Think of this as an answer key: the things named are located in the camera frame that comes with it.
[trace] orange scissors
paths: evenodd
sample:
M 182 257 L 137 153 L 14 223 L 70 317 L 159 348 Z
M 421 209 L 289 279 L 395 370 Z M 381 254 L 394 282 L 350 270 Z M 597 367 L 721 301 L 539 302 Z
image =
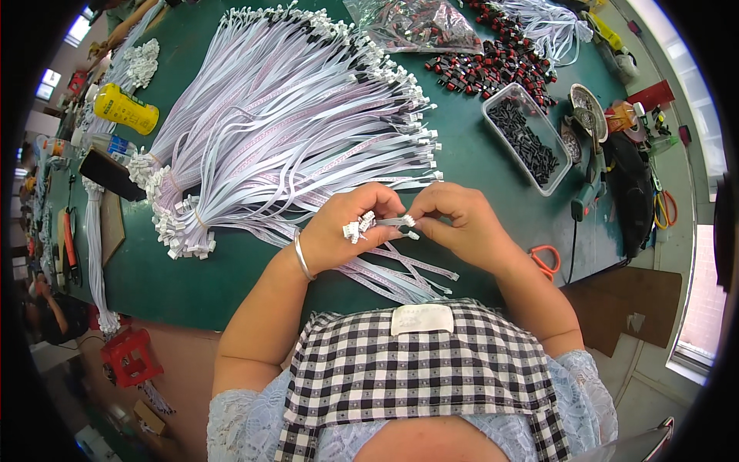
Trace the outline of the orange scissors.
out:
M 554 255 L 554 268 L 550 268 L 547 266 L 546 263 L 544 263 L 538 256 L 538 251 L 551 251 L 551 253 Z M 539 269 L 542 270 L 542 273 L 544 273 L 544 276 L 547 277 L 551 282 L 554 282 L 554 274 L 559 271 L 559 252 L 556 251 L 554 247 L 551 245 L 539 245 L 537 247 L 532 248 L 528 255 L 531 257 L 531 259 L 539 266 Z
M 672 216 L 670 216 L 670 203 L 672 203 L 672 209 L 675 211 L 675 214 Z M 658 211 L 664 217 L 664 223 L 659 221 Z M 654 224 L 657 225 L 657 228 L 667 229 L 675 225 L 677 221 L 678 203 L 675 201 L 675 198 L 666 189 L 658 191 L 654 195 Z

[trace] light blue lace sleeve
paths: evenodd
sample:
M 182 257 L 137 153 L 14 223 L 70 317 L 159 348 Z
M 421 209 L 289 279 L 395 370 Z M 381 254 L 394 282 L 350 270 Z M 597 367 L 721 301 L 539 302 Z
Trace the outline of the light blue lace sleeve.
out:
M 273 461 L 289 383 L 290 371 L 284 370 L 261 393 L 227 390 L 216 395 L 208 414 L 208 460 Z
M 598 377 L 593 357 L 567 352 L 547 356 L 562 425 L 573 455 L 609 443 L 618 435 L 613 399 Z M 229 390 L 211 401 L 208 459 L 211 462 L 272 461 L 282 429 L 290 373 L 285 370 L 261 392 Z M 535 461 L 534 439 L 521 415 L 466 415 L 511 461 Z M 319 433 L 317 461 L 351 461 L 384 421 L 348 424 Z
M 568 410 L 570 415 L 580 420 L 582 424 L 580 431 L 585 432 L 589 427 L 587 431 L 593 433 L 597 446 L 608 444 L 619 436 L 619 423 L 613 398 L 598 376 L 595 359 L 590 353 L 584 350 L 568 351 L 558 356 L 556 361 L 549 361 L 549 371 L 556 390 L 563 394 L 562 399 L 567 399 L 565 390 L 574 391 L 576 388 L 579 394 L 586 397 L 581 405 L 569 406 Z M 556 397 L 557 401 L 560 401 L 560 393 L 557 393 Z

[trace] window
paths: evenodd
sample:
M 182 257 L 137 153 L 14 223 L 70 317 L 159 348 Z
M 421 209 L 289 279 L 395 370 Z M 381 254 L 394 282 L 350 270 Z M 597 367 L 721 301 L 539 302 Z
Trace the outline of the window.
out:
M 44 77 L 41 78 L 41 84 L 38 85 L 36 90 L 36 97 L 44 101 L 51 99 L 51 94 L 54 93 L 54 88 L 56 88 L 56 84 L 59 83 L 60 79 L 61 74 L 59 72 L 46 69 Z
M 13 259 L 13 279 L 22 281 L 28 277 L 28 263 L 26 257 L 16 257 Z
M 85 35 L 90 30 L 90 23 L 89 18 L 86 18 L 85 16 L 77 16 L 77 20 L 74 24 L 72 24 L 72 27 L 70 27 L 69 32 L 67 33 L 67 36 L 64 37 L 64 41 L 68 44 L 72 45 L 74 48 L 77 48 L 80 46 L 80 42 L 85 38 Z
M 672 360 L 707 374 L 718 350 L 726 293 L 716 285 L 713 225 L 698 225 L 696 242 L 688 306 Z

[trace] red stool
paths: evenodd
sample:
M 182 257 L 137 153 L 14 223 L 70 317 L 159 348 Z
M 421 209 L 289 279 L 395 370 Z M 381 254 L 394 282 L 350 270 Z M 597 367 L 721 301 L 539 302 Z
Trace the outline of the red stool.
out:
M 149 352 L 146 349 L 148 343 L 149 333 L 146 332 L 146 329 L 133 332 L 131 328 L 128 328 L 110 339 L 100 349 L 103 362 L 109 364 L 113 369 L 116 384 L 121 387 L 130 387 L 138 385 L 157 374 L 164 373 L 163 367 L 154 366 L 151 362 Z M 134 359 L 132 355 L 135 350 L 141 356 L 139 359 Z M 128 364 L 123 364 L 124 358 L 128 360 Z

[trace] green workbench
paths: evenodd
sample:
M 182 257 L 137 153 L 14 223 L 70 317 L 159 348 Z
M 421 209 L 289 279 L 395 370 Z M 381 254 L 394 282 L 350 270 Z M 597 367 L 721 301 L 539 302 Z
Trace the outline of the green workbench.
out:
M 159 41 L 159 68 L 149 87 L 139 89 L 136 96 L 159 108 L 160 122 L 157 129 L 146 137 L 121 125 L 116 130 L 118 135 L 137 146 L 151 146 L 161 121 L 200 69 L 220 16 L 228 8 L 245 4 L 249 3 L 244 0 L 202 0 L 195 5 L 182 4 L 167 11 L 163 19 L 143 35 L 140 43 L 151 38 Z M 277 1 L 255 1 L 249 5 L 257 8 L 275 7 L 277 4 Z M 301 1 L 298 7 L 303 10 L 325 7 L 335 21 L 344 19 L 350 22 L 348 12 L 339 1 L 307 0 Z M 463 13 L 481 39 L 494 38 L 490 31 L 474 22 L 475 15 L 469 8 L 464 8 Z M 510 155 L 503 151 L 499 141 L 484 125 L 479 98 L 449 92 L 437 85 L 436 74 L 423 68 L 428 55 L 401 53 L 393 55 L 393 59 L 417 75 L 424 95 L 439 106 L 435 111 L 426 112 L 424 122 L 429 123 L 429 128 L 439 131 L 438 141 L 443 144 L 443 151 L 436 160 L 444 179 L 484 192 L 505 229 L 522 248 L 541 244 L 556 247 L 562 258 L 562 269 L 555 275 L 555 283 L 563 285 L 572 257 L 570 201 L 583 184 L 585 167 L 582 164 L 574 166 L 551 197 L 542 197 L 529 186 Z M 608 74 L 592 43 L 581 46 L 579 60 L 574 65 L 557 72 L 558 81 L 548 86 L 555 97 L 566 99 L 570 85 L 575 82 L 588 87 L 603 107 L 609 106 L 614 99 L 626 97 L 624 87 Z M 553 123 L 569 110 L 566 106 L 569 104 L 565 102 L 554 107 L 550 116 Z M 72 164 L 75 173 L 77 165 Z M 67 204 L 67 175 L 67 172 L 52 174 L 49 199 L 54 202 L 55 214 Z M 410 205 L 413 197 L 412 193 L 401 193 L 406 206 Z M 69 292 L 91 302 L 86 277 L 86 201 L 78 175 L 72 189 L 71 204 L 80 212 L 75 243 L 81 258 L 84 284 L 81 288 L 70 287 Z M 149 202 L 121 202 L 126 239 L 104 268 L 111 310 L 173 325 L 222 330 L 278 251 L 247 232 L 217 228 L 218 247 L 207 260 L 181 258 L 173 261 L 167 256 L 168 249 L 157 242 L 158 234 L 151 223 Z M 462 263 L 451 252 L 425 237 L 420 241 L 402 240 L 393 244 L 409 257 L 459 273 L 457 282 L 432 276 L 450 287 L 454 291 L 453 296 L 471 296 L 490 306 L 501 302 L 490 275 Z M 617 263 L 621 260 L 621 252 L 621 233 L 612 197 L 607 194 L 578 226 L 573 280 Z M 328 271 L 310 285 L 304 315 L 310 310 L 349 313 L 394 304 L 339 272 Z

